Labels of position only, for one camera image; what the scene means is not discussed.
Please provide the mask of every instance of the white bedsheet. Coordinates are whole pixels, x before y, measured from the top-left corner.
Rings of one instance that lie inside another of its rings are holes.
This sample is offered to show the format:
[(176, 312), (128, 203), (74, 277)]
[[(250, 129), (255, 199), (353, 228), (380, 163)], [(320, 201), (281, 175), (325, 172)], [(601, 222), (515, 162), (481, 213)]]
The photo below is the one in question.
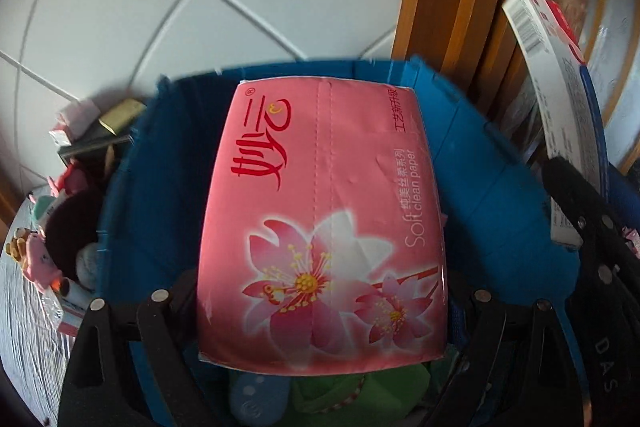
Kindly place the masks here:
[[(47, 193), (48, 187), (40, 192)], [(9, 229), (31, 224), (31, 202), (25, 200)], [(0, 255), (0, 359), (16, 391), (33, 415), (58, 424), (58, 404), (73, 338), (54, 330), (45, 316), (36, 288), (20, 267)]]

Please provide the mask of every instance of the small box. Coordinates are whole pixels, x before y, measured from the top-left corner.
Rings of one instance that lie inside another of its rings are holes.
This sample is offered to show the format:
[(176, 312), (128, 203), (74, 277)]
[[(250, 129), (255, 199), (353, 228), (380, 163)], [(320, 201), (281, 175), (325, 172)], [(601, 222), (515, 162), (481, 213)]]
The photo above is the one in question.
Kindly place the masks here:
[(49, 131), (49, 136), (58, 147), (68, 147), (73, 143), (73, 136), (66, 123), (55, 124)]
[(99, 118), (100, 124), (102, 124), (102, 126), (111, 134), (118, 134), (133, 122), (145, 109), (146, 106), (142, 102), (139, 102), (134, 98), (127, 98), (102, 115)]
[[(562, 156), (607, 198), (607, 149), (598, 100), (574, 33), (549, 0), (506, 0), (502, 9), (527, 63), (549, 158)], [(553, 201), (551, 239), (580, 247), (582, 238)]]
[(40, 302), (56, 331), (70, 337), (78, 336), (78, 330), (86, 310), (72, 304), (51, 288), (48, 288), (40, 297)]

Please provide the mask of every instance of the brand logo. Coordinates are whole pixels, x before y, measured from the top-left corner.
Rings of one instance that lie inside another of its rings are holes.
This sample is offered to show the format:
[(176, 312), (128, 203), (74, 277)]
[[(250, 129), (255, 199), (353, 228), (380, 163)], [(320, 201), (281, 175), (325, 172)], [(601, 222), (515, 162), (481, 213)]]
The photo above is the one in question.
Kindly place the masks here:
[[(255, 94), (250, 87), (246, 95)], [(255, 123), (252, 114), (258, 108)], [(287, 151), (276, 139), (291, 123), (291, 104), (286, 98), (268, 102), (265, 96), (251, 97), (247, 101), (243, 126), (247, 132), (236, 140), (239, 155), (233, 158), (231, 172), (241, 176), (269, 176), (273, 174), (280, 190), (280, 171), (287, 166)]]

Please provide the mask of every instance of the white box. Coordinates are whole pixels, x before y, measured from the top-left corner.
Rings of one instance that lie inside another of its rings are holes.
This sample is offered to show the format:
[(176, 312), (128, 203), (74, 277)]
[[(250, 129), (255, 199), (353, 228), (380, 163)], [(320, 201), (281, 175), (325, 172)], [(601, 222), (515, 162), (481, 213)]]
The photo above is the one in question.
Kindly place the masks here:
[[(548, 157), (569, 160), (606, 199), (607, 149), (600, 109), (584, 58), (560, 7), (547, 0), (506, 0), (502, 9), (529, 68)], [(551, 239), (572, 247), (582, 244), (555, 201)]]
[(78, 336), (78, 329), (82, 324), (85, 310), (67, 301), (51, 288), (47, 288), (44, 295), (41, 296), (40, 302), (45, 314), (57, 331), (72, 337)]

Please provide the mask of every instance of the barcode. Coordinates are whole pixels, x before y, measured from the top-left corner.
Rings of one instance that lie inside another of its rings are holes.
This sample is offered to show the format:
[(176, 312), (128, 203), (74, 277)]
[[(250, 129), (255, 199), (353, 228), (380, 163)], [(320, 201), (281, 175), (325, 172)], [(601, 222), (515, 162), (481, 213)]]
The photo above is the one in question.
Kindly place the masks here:
[(530, 55), (543, 48), (545, 44), (542, 40), (542, 34), (536, 26), (535, 19), (527, 4), (523, 0), (517, 0), (509, 12), (514, 31), (522, 41), (525, 54)]

